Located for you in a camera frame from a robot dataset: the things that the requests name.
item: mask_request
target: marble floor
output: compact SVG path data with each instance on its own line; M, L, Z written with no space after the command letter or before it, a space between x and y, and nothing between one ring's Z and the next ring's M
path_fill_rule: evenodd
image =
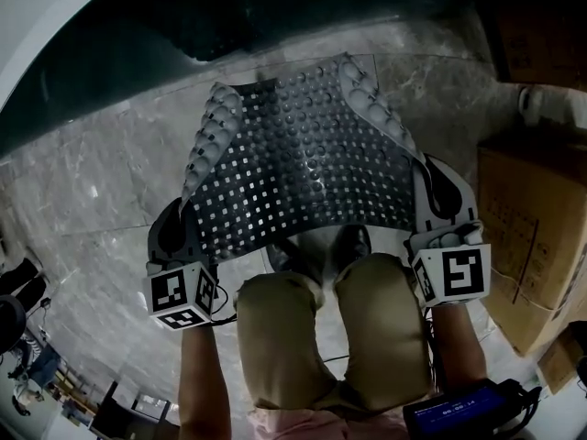
M342 51L356 55L376 76L421 149L475 184L476 145L515 122L518 87L495 80L473 12L450 20L340 27L286 40L271 51L235 54L190 78L74 120L0 160L0 221L10 258L18 262L25 245L39 253L53 299L44 327L65 360L97 390L105 392L117 379L116 396L128 405L139 391L177 399L181 334L148 318L140 283L150 225L180 193L212 84L251 83ZM313 241L323 248L334 231L314 231ZM376 250L402 255L404 235L371 233ZM265 271L257 251L223 264L219 278L233 292ZM533 362L514 355L481 304L470 310L492 377L531 378ZM42 324L42 312L29 321L34 331ZM251 406L236 327L219 327L216 336L234 437L245 438ZM324 358L347 353L332 298L318 316L317 337ZM344 370L344 360L330 365L337 374Z

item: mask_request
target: gray rubber pad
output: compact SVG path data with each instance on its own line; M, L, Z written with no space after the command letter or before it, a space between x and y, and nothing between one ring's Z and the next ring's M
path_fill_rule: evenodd
M211 263L321 226L414 229L413 157L348 106L339 63L230 88L240 96L230 111L238 126L210 172L192 183ZM213 140L205 129L196 146ZM197 155L188 167L194 177Z

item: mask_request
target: pink shirt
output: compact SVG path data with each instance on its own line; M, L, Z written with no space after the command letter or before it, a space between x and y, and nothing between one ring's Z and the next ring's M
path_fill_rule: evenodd
M363 422L330 411L267 411L249 414L255 440L408 440L401 408Z

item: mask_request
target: blue display screen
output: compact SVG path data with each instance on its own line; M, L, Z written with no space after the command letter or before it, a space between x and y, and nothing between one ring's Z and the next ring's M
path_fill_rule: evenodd
M484 387L457 400L416 411L415 418L423 433L434 434L487 413L504 402L495 390Z

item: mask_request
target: khaki pants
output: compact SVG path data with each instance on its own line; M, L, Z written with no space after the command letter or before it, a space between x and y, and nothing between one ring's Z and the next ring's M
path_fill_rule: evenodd
M278 272L243 284L238 344L255 406L381 413L428 393L424 320L399 261L371 254L344 269L334 290L349 338L344 381L318 354L315 282Z

